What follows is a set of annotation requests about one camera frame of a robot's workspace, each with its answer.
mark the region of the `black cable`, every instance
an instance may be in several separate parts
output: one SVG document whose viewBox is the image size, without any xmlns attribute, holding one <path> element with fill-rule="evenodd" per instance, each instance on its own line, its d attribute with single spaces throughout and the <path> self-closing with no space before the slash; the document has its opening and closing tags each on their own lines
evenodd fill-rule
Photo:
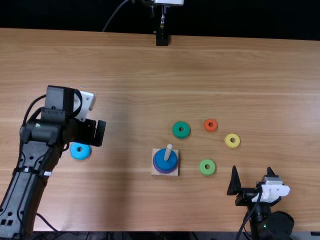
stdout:
<svg viewBox="0 0 320 240">
<path fill-rule="evenodd" d="M 85 240 L 88 240 L 89 234 L 90 234 L 90 232 L 88 231 L 88 234 L 86 235 Z"/>
<path fill-rule="evenodd" d="M 36 102 L 38 102 L 41 99 L 44 99 L 46 96 L 47 95 L 42 95 L 42 96 L 36 98 L 35 100 L 33 100 L 33 102 L 30 104 L 30 106 L 28 107 L 28 109 L 25 112 L 25 115 L 24 115 L 24 118 L 23 118 L 23 122 L 22 122 L 22 126 L 26 125 L 27 118 L 28 118 L 28 115 L 29 115 L 32 107 L 36 104 Z"/>
<path fill-rule="evenodd" d="M 245 236 L 245 238 L 246 238 L 247 240 L 251 240 L 251 239 L 249 238 L 249 236 L 248 236 L 245 232 L 243 232 L 243 235 Z"/>
<path fill-rule="evenodd" d="M 250 233 L 247 232 L 246 227 L 244 227 L 243 229 L 244 229 L 245 234 L 247 234 L 251 238 L 252 236 Z"/>
<path fill-rule="evenodd" d="M 248 222 L 248 220 L 250 219 L 251 215 L 254 213 L 254 211 L 256 210 L 257 206 L 258 206 L 258 203 L 260 202 L 261 200 L 261 196 L 262 196 L 262 192 L 259 192 L 259 195 L 258 195 L 258 199 L 254 205 L 254 207 L 251 209 L 250 213 L 248 214 L 248 216 L 246 217 L 246 219 L 244 220 L 244 222 L 242 223 L 238 233 L 236 234 L 236 238 L 235 240 L 239 240 L 240 239 L 240 235 L 242 233 L 242 230 L 244 229 L 246 223 Z"/>
<path fill-rule="evenodd" d="M 195 240 L 199 240 L 198 237 L 197 237 L 197 235 L 196 235 L 193 231 L 192 231 L 191 233 L 192 233 L 192 235 L 194 236 Z"/>
<path fill-rule="evenodd" d="M 108 21 L 106 22 L 106 24 L 104 25 L 104 28 L 102 30 L 102 32 L 105 32 L 109 23 L 111 22 L 111 20 L 114 18 L 114 16 L 116 15 L 116 13 L 119 11 L 119 9 L 124 5 L 126 4 L 127 2 L 129 2 L 129 0 L 124 0 L 115 10 L 114 12 L 112 13 L 111 17 L 108 19 Z"/>
<path fill-rule="evenodd" d="M 44 216 L 42 216 L 40 213 L 36 213 L 36 215 L 42 219 L 42 221 L 44 221 L 45 224 L 47 224 L 53 231 L 55 231 L 56 233 L 58 233 L 59 231 L 57 229 L 55 229 L 45 218 Z"/>
<path fill-rule="evenodd" d="M 248 216 L 248 212 L 246 212 L 246 214 L 244 215 L 243 221 L 245 221 L 245 219 L 246 219 L 247 216 Z M 243 229 L 244 229 L 246 235 L 248 235 L 250 238 L 252 238 L 252 235 L 247 232 L 246 226 L 244 226 Z"/>
</svg>

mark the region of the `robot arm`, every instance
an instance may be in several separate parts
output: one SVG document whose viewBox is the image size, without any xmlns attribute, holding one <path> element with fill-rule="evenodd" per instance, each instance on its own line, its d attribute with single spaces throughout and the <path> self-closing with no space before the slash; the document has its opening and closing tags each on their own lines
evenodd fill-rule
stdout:
<svg viewBox="0 0 320 240">
<path fill-rule="evenodd" d="M 252 240 L 289 240 L 295 225 L 294 219 L 282 211 L 271 212 L 271 207 L 287 196 L 290 188 L 284 185 L 280 176 L 268 167 L 262 181 L 255 188 L 242 187 L 236 166 L 232 168 L 227 195 L 236 195 L 235 205 L 246 206 L 247 213 L 236 240 L 250 219 Z"/>
<path fill-rule="evenodd" d="M 0 238 L 31 239 L 48 178 L 70 142 L 102 145 L 106 122 L 99 120 L 96 127 L 96 121 L 86 119 L 94 102 L 92 93 L 48 86 L 45 106 L 27 122 L 25 117 L 18 162 L 0 206 Z"/>
</svg>

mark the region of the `wooden table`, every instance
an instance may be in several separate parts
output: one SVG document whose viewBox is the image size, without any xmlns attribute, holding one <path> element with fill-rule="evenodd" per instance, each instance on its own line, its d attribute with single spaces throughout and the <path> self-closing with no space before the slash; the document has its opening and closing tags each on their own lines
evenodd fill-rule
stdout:
<svg viewBox="0 0 320 240">
<path fill-rule="evenodd" d="M 25 111 L 47 85 L 96 93 L 88 117 L 107 121 L 102 147 L 86 161 L 67 151 L 49 179 L 38 212 L 57 229 L 237 231 L 246 208 L 226 195 L 236 165 L 244 187 L 271 166 L 291 187 L 272 210 L 292 215 L 295 231 L 320 230 L 320 42 L 173 36 L 156 47 L 153 35 L 1 29 L 0 196 Z M 188 138 L 173 136 L 177 121 Z M 179 176 L 151 176 L 152 148 L 168 143 Z M 211 177 L 198 169 L 206 158 Z M 34 230 L 49 228 L 36 218 Z"/>
</svg>

